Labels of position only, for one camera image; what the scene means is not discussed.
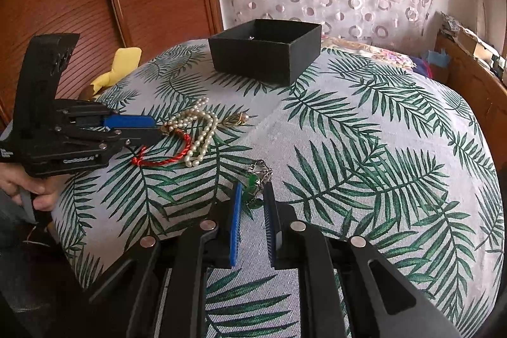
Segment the person's left hand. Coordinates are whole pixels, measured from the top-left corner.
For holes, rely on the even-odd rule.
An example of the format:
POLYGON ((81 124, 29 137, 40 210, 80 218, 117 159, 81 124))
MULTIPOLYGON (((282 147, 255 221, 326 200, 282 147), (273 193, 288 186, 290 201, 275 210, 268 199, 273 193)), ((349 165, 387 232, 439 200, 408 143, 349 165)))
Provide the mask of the person's left hand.
POLYGON ((49 178, 30 177, 19 164, 1 163, 1 189, 18 205, 22 204, 21 189, 35 195, 33 204, 36 210, 52 211, 70 175, 49 178))

